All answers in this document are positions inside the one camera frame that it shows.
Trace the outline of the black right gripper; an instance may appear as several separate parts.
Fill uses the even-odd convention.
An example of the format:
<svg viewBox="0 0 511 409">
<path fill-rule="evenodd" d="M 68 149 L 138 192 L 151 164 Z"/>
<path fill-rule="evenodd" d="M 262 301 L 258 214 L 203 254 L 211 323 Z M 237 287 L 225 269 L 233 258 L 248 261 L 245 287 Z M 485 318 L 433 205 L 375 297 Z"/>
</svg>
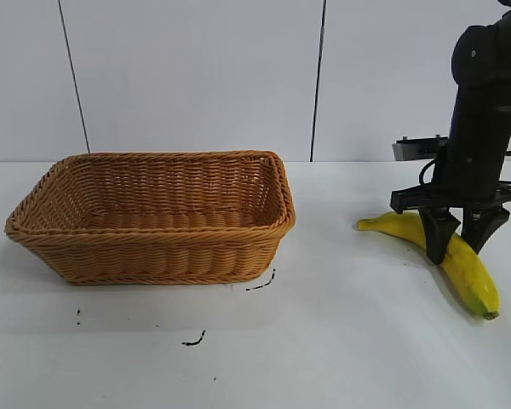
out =
<svg viewBox="0 0 511 409">
<path fill-rule="evenodd" d="M 511 81 L 506 81 L 459 88 L 447 137 L 404 138 L 393 144 L 397 161 L 433 160 L 431 181 L 420 174 L 416 186 L 393 191 L 390 201 L 398 213 L 421 208 L 433 264 L 443 262 L 460 225 L 445 207 L 465 208 L 461 237 L 476 254 L 508 221 L 510 212 L 498 205 L 511 202 L 511 181 L 499 180 L 510 137 Z"/>
</svg>

